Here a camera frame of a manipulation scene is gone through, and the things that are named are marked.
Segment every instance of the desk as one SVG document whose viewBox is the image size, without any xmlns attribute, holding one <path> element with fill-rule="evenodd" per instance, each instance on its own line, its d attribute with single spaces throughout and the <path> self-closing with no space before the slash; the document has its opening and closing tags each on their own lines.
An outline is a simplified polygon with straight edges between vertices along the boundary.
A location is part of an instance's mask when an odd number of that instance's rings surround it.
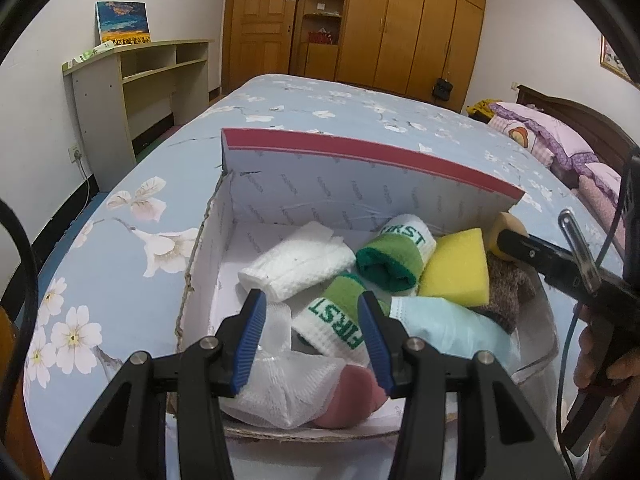
<svg viewBox="0 0 640 480">
<path fill-rule="evenodd" d="M 207 41 L 158 41 L 117 46 L 63 71 L 73 78 L 84 150 L 101 191 L 136 166 L 131 141 L 144 128 L 133 116 L 169 99 L 175 123 L 186 124 L 207 108 L 208 59 Z"/>
</svg>

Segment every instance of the cardboard box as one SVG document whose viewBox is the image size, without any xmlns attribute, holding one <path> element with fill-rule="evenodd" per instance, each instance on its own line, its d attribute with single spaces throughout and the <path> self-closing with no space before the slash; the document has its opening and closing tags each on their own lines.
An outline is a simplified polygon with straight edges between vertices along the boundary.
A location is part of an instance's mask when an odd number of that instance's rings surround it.
<svg viewBox="0 0 640 480">
<path fill-rule="evenodd" d="M 399 214 L 416 214 L 434 236 L 486 230 L 498 212 L 524 195 L 492 175 L 375 142 L 280 130 L 228 128 L 222 133 L 223 176 L 186 270 L 176 325 L 179 351 L 214 334 L 226 316 L 238 313 L 246 297 L 238 270 L 311 220 L 333 229 L 356 251 Z M 518 383 L 539 374 L 558 353 L 545 291 L 538 275 L 529 272 L 536 297 L 524 305 L 517 329 L 524 368 L 513 376 Z M 321 283 L 287 300 L 292 315 L 325 287 Z M 231 436 L 278 440 L 370 438 L 396 433 L 403 406 L 403 400 L 389 400 L 349 430 L 273 430 L 234 420 L 227 420 L 225 428 Z"/>
</svg>

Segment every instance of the red basket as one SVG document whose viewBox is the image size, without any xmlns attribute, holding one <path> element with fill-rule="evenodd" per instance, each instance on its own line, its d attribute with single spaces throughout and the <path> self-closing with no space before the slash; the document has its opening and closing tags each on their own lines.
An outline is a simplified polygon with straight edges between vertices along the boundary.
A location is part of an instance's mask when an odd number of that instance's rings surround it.
<svg viewBox="0 0 640 480">
<path fill-rule="evenodd" d="M 332 44 L 331 33 L 330 32 L 310 32 L 309 43 Z"/>
</svg>

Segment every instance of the painting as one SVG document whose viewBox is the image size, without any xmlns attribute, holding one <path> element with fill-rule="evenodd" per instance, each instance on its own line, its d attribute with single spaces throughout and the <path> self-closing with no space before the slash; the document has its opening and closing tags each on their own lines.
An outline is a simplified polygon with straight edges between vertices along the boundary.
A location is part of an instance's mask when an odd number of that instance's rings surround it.
<svg viewBox="0 0 640 480">
<path fill-rule="evenodd" d="M 149 43 L 146 8 L 140 2 L 96 2 L 100 41 L 116 45 Z"/>
<path fill-rule="evenodd" d="M 633 81 L 631 81 L 631 78 L 626 72 L 625 67 L 622 65 L 622 62 L 618 56 L 616 56 L 616 53 L 613 52 L 609 41 L 607 41 L 604 36 L 602 37 L 602 40 L 600 40 L 600 65 L 633 84 Z"/>
</svg>

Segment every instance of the green and white sock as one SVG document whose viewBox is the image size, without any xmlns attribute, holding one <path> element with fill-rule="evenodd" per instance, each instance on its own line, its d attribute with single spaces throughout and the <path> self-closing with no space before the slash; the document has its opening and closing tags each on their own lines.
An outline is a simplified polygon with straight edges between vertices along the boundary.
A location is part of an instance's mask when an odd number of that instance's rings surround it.
<svg viewBox="0 0 640 480">
<path fill-rule="evenodd" d="M 436 249 L 436 240 L 416 215 L 391 219 L 356 253 L 358 272 L 387 292 L 412 290 Z"/>
<path fill-rule="evenodd" d="M 369 354 L 358 326 L 358 298 L 365 290 L 357 276 L 341 273 L 321 298 L 297 314 L 293 330 L 321 354 L 367 366 Z M 389 307 L 383 303 L 380 307 L 388 315 Z"/>
</svg>

